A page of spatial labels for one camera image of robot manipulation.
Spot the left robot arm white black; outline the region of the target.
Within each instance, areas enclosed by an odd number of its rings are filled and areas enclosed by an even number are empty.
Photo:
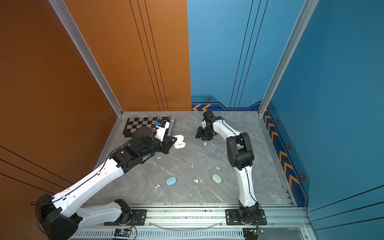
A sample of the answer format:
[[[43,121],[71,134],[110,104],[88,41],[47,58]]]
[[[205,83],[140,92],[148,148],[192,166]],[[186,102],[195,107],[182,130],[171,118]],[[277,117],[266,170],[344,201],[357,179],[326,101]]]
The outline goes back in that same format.
[[[50,240],[68,240],[76,231],[98,224],[133,225],[132,210],[122,199],[89,208],[84,208],[83,204],[156,153],[168,154],[177,140],[167,136],[162,128],[156,131],[148,127],[137,129],[130,140],[94,171],[69,188],[54,196],[44,195],[34,203],[40,230]]]

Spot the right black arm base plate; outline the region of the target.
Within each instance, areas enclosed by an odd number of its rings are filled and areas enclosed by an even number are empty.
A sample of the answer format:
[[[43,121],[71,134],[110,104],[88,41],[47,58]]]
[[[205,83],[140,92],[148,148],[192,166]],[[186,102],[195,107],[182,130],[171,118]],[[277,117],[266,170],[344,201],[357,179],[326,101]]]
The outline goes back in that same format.
[[[259,210],[259,212],[253,216],[242,217],[241,214],[239,213],[239,209],[226,209],[225,214],[226,214],[226,224],[228,226],[240,226],[240,225],[266,226],[268,224],[267,217],[263,209]]]

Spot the white earbud charging case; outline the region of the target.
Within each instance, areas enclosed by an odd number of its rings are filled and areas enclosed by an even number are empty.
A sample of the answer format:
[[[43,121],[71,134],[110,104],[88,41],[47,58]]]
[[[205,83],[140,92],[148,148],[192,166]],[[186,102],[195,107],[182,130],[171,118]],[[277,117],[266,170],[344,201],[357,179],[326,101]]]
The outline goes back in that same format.
[[[173,147],[175,149],[182,149],[186,146],[186,143],[184,142],[184,136],[183,135],[175,135],[176,142],[174,143]]]

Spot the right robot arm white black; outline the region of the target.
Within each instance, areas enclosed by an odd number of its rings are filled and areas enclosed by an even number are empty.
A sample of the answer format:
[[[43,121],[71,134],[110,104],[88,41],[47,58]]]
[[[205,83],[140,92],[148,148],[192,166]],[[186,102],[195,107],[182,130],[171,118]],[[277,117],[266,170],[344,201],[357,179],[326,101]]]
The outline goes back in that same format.
[[[258,221],[262,213],[252,181],[255,154],[250,137],[247,133],[241,133],[232,128],[224,118],[215,116],[212,111],[204,112],[203,116],[196,138],[210,141],[214,136],[220,135],[226,140],[228,161],[236,171],[239,184],[240,219],[244,224],[250,225]]]

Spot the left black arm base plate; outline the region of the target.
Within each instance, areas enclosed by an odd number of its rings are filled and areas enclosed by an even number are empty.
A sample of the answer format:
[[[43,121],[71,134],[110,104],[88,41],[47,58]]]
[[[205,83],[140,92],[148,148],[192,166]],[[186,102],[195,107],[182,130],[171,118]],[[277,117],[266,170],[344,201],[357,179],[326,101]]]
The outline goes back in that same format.
[[[123,211],[114,222],[105,222],[104,226],[143,226],[146,221],[147,210]]]

